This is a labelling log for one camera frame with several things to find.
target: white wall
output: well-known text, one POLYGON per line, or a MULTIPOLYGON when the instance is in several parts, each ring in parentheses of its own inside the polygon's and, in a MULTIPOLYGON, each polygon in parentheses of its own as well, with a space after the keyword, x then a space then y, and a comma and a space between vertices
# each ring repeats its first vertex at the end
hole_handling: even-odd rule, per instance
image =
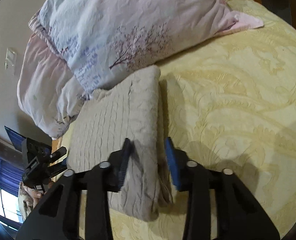
POLYGON ((28 22, 45 0, 1 0, 0 1, 0 138, 9 142, 4 125, 35 140, 51 143, 32 119, 19 109, 17 83, 23 56, 31 30, 28 22), (7 47, 18 53, 16 73, 5 70, 7 47))

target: bed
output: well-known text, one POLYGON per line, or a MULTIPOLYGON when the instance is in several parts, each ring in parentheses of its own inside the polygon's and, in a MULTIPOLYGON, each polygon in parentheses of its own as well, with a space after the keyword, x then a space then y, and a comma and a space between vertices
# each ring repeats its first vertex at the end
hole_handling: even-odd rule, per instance
MULTIPOLYGON (((296 30, 253 0, 226 2, 265 27, 213 38, 157 63, 164 134, 205 167, 232 168, 284 237, 296 222, 296 30)), ((74 124, 53 150, 65 146, 69 154, 74 124)), ((181 239, 187 194, 172 194, 174 204, 153 222, 111 210, 114 238, 181 239)), ((83 201, 81 236, 84 211, 83 201)), ((212 238, 215 228, 212 214, 212 238)))

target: folded towel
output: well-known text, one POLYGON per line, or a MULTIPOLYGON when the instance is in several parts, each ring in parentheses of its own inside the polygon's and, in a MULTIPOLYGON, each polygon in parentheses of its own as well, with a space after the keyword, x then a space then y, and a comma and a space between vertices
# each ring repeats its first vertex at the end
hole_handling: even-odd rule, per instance
POLYGON ((134 142, 124 186, 108 193, 111 208, 144 221, 158 217, 158 207, 172 201, 163 149, 160 70, 139 70, 109 91, 95 90, 75 122, 67 165, 90 170, 120 150, 126 137, 134 142))

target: light switch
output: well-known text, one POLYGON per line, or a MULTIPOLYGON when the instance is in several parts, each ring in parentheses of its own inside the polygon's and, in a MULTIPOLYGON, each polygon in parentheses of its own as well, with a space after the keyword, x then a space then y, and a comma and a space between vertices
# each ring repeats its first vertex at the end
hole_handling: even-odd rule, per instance
POLYGON ((15 74, 16 60, 17 53, 13 49, 7 48, 5 69, 11 68, 13 74, 15 74))

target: pink pillowcase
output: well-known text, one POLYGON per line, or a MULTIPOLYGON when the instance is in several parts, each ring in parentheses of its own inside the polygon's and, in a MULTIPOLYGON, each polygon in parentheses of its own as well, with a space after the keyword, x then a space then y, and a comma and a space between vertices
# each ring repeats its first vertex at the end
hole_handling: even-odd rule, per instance
POLYGON ((260 26, 225 0, 46 0, 30 22, 89 93, 208 38, 260 26))
POLYGON ((26 48, 17 97, 20 109, 52 138, 66 132, 89 99, 67 63, 36 34, 26 48))

